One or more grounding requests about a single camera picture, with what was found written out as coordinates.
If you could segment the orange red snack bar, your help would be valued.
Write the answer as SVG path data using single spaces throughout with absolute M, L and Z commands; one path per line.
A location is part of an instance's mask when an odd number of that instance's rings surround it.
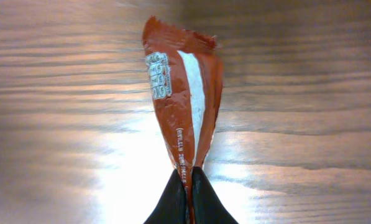
M 186 192 L 186 221 L 195 223 L 194 168 L 209 151 L 221 103 L 223 64 L 214 36 L 152 16 L 142 33 L 155 114 L 170 160 Z

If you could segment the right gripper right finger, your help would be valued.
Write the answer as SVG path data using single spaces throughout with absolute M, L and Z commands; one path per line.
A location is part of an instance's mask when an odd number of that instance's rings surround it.
M 200 167 L 194 167 L 192 171 L 192 197 L 196 224 L 238 224 Z

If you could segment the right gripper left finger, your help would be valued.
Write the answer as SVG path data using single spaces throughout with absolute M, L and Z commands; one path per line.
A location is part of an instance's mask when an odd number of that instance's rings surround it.
M 164 188 L 164 191 L 144 224 L 185 224 L 186 223 L 186 192 L 175 169 Z

